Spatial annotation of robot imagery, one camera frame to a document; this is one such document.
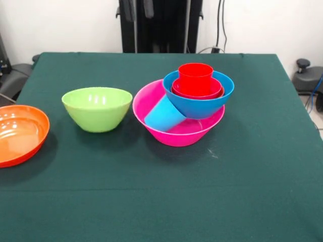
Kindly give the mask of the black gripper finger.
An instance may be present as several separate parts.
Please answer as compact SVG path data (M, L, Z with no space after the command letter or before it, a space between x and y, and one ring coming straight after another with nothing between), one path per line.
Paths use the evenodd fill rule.
M125 18L128 22L135 21L135 13L134 13L134 1L133 0L122 0L123 9Z
M143 6L146 18L152 19L154 17L153 0L144 0Z

